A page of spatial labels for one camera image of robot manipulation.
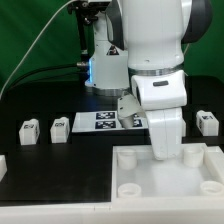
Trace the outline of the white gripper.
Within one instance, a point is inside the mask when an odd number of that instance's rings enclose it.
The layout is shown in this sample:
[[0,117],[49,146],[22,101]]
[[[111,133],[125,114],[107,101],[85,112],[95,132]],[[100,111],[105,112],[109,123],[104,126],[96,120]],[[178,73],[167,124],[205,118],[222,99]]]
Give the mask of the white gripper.
[[182,143],[182,107],[187,104],[183,70],[161,76],[134,75],[133,95],[145,112],[154,156],[166,160],[179,155]]

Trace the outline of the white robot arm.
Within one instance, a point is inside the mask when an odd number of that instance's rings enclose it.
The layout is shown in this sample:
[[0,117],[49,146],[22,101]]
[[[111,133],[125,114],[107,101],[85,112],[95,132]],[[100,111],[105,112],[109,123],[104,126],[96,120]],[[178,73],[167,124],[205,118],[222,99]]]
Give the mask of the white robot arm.
[[212,21],[211,0],[88,0],[104,3],[94,24],[95,52],[88,89],[126,90],[118,101],[123,127],[135,113],[147,118],[154,156],[179,154],[187,104],[182,45],[198,41]]

